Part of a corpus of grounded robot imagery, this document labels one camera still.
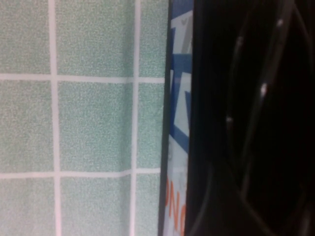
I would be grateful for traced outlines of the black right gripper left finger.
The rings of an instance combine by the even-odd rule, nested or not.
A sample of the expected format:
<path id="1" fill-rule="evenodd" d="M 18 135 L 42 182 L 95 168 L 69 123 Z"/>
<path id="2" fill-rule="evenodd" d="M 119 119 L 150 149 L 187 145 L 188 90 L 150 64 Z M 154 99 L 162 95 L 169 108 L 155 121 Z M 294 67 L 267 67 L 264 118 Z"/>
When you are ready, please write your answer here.
<path id="1" fill-rule="evenodd" d="M 190 164 L 186 236 L 245 236 L 246 213 L 226 165 Z"/>

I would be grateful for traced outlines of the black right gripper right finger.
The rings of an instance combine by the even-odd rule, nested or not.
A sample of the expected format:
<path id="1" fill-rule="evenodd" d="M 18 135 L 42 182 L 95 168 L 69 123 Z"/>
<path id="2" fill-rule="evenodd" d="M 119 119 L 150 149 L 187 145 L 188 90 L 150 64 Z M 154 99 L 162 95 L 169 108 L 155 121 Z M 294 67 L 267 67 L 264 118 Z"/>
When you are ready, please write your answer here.
<path id="1" fill-rule="evenodd" d="M 242 198 L 267 236 L 310 235 L 309 184 L 243 184 Z"/>

